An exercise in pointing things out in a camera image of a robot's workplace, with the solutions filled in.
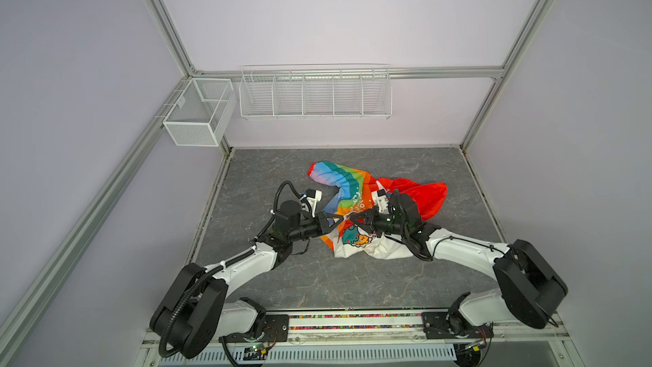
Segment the colourful red white kids jacket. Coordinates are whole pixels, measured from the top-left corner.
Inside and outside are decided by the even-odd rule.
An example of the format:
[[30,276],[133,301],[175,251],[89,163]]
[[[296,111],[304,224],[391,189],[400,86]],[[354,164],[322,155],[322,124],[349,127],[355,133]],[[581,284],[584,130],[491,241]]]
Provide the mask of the colourful red white kids jacket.
[[[375,207],[372,193],[384,189],[387,194],[398,190],[409,195],[417,204],[423,220],[434,217],[446,200],[445,183],[416,183],[406,178],[374,178],[370,173],[329,161],[312,163],[307,175],[321,185],[336,187],[338,192],[324,211],[348,217],[352,213]],[[355,227],[349,220],[322,237],[336,258],[349,258],[364,252],[379,260],[410,258],[407,248],[387,237],[378,237]]]

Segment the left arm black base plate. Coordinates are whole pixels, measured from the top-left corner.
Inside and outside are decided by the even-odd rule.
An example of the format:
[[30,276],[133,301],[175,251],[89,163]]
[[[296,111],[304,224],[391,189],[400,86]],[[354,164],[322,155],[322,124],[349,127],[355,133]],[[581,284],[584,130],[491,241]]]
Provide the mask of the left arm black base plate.
[[257,320],[246,333],[231,333],[226,336],[229,343],[285,343],[290,333],[288,314],[267,314]]

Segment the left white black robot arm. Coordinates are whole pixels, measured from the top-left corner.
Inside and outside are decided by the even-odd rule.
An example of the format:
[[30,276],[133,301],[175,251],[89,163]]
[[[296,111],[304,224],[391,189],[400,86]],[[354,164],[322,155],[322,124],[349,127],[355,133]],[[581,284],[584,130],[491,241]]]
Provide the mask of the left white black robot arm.
[[313,212],[306,204],[288,200],[273,211],[251,247],[242,253],[210,266],[184,266],[149,323],[160,337],[159,355],[169,358],[180,353],[191,359],[215,336],[264,337],[266,309],[247,297],[228,303],[230,294],[278,268],[295,242],[329,234],[344,220],[340,214]]

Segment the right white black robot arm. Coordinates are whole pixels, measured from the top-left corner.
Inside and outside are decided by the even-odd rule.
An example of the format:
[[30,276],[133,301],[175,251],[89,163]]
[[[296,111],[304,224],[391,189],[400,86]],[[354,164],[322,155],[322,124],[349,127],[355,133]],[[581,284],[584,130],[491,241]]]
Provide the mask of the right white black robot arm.
[[449,331],[463,337],[479,326],[519,321],[533,329],[552,323],[568,293],[567,284],[528,241],[481,241],[425,222],[406,194],[392,194],[387,212],[378,207],[349,216],[367,234],[391,241],[392,251],[421,261],[445,260],[483,273],[497,282],[485,292],[465,292],[449,307]]

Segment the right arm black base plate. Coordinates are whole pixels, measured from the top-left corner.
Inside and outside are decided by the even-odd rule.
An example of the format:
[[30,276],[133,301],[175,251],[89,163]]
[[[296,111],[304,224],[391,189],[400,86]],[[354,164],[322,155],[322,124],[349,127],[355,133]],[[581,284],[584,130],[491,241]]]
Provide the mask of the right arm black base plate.
[[492,326],[472,326],[462,316],[448,311],[426,311],[421,313],[426,338],[488,340],[494,337]]

